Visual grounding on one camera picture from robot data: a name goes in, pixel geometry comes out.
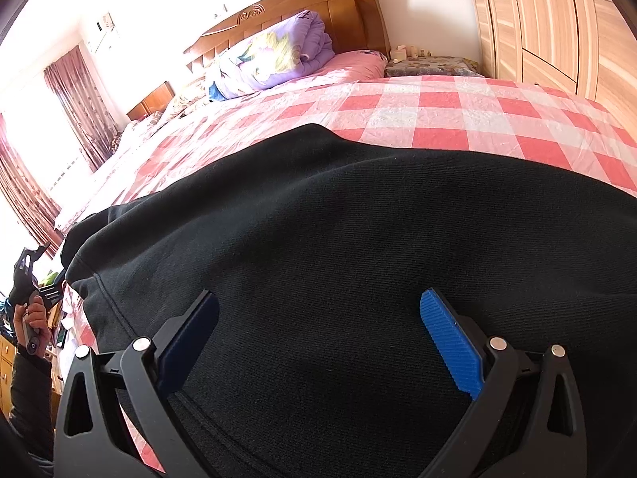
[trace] wooden wardrobe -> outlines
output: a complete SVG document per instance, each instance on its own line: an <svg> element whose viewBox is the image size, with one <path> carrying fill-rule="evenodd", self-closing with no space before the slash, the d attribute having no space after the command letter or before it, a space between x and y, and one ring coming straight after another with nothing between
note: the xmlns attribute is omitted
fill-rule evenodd
<svg viewBox="0 0 637 478"><path fill-rule="evenodd" d="M603 104L637 139L637 40L611 0L474 0L487 77Z"/></svg>

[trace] wooden dresser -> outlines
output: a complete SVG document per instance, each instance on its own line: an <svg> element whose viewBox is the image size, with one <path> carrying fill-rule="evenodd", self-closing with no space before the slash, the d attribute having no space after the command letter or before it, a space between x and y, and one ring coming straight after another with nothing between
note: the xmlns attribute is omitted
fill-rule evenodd
<svg viewBox="0 0 637 478"><path fill-rule="evenodd" d="M174 97L170 84L164 82L161 86L150 92L144 100L130 110L126 115L131 120L142 120L155 111L164 111L168 103Z"/></svg>
<svg viewBox="0 0 637 478"><path fill-rule="evenodd" d="M14 373L15 347L0 336L0 407L5 417L11 411L11 378Z"/></svg>
<svg viewBox="0 0 637 478"><path fill-rule="evenodd" d="M0 356L0 410L2 410L5 417L8 417L12 408L11 379L14 374L16 349L8 340L0 336L0 351L2 352ZM47 353L47 359L50 360L52 364L51 419L55 426L63 385L61 379L58 378L59 367L57 365L57 357L55 354Z"/></svg>
<svg viewBox="0 0 637 478"><path fill-rule="evenodd" d="M594 100L637 139L637 40L611 0L474 0L482 74Z"/></svg>

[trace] purple blanket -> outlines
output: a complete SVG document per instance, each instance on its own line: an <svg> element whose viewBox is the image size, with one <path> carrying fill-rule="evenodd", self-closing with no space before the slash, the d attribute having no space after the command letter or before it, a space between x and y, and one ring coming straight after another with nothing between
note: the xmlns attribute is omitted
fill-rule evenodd
<svg viewBox="0 0 637 478"><path fill-rule="evenodd" d="M237 43L206 73L210 100L253 94L314 73L334 57L325 24L304 10Z"/></svg>

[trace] human hand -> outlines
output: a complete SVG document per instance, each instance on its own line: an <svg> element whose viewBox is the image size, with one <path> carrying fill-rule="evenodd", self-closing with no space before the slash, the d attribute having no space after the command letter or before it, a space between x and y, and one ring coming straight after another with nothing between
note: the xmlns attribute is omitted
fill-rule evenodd
<svg viewBox="0 0 637 478"><path fill-rule="evenodd" d="M39 347L36 351L37 357L44 358L44 355L47 351L47 345L52 338L51 329L49 329L49 325L47 324L47 310L44 307L44 301L42 297L34 292L29 298L30 305L27 307L25 305L17 305L15 306L14 313L14 328L15 328L15 337L18 340L18 344L25 347L29 340L26 340L24 337L24 329L22 328L22 321L24 320L24 316L26 315L26 321L33 329L39 329Z"/></svg>

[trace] curtain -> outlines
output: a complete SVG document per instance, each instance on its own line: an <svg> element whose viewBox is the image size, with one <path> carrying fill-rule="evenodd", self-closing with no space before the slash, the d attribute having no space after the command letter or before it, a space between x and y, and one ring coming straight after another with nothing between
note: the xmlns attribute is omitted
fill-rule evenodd
<svg viewBox="0 0 637 478"><path fill-rule="evenodd" d="M0 190L36 241L40 244L51 241L48 253L53 257L63 239L62 234L55 230L55 218L60 213L60 208L51 199L49 193L37 184L20 155L7 140L6 123L2 113L0 113Z"/></svg>
<svg viewBox="0 0 637 478"><path fill-rule="evenodd" d="M111 142L119 132L88 72L80 47L47 66L44 78L66 111L84 157L95 172L111 156Z"/></svg>

